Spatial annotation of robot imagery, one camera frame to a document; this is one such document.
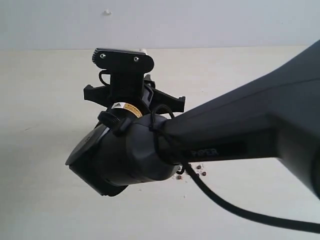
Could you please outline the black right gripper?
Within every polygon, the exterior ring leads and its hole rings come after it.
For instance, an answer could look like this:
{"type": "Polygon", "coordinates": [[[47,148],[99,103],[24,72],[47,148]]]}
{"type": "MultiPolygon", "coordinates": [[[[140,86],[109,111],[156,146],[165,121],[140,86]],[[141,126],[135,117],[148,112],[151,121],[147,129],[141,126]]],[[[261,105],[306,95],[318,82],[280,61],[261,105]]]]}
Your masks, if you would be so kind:
{"type": "Polygon", "coordinates": [[[159,105],[166,105],[173,113],[185,111],[186,98],[176,98],[156,89],[150,74],[102,70],[98,77],[103,85],[93,87],[88,84],[83,89],[86,101],[108,109],[115,103],[124,102],[136,107],[143,115],[151,113],[159,105]]]}

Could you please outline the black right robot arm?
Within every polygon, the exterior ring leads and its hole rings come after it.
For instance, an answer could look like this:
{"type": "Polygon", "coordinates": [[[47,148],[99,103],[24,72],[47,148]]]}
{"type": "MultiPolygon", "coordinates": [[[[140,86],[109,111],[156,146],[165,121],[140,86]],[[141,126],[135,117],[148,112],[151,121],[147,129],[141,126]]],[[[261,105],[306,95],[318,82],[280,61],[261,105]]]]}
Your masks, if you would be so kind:
{"type": "Polygon", "coordinates": [[[100,124],[66,165],[103,196],[170,178],[183,162],[277,158],[320,194],[320,44],[172,119],[100,124]]]}

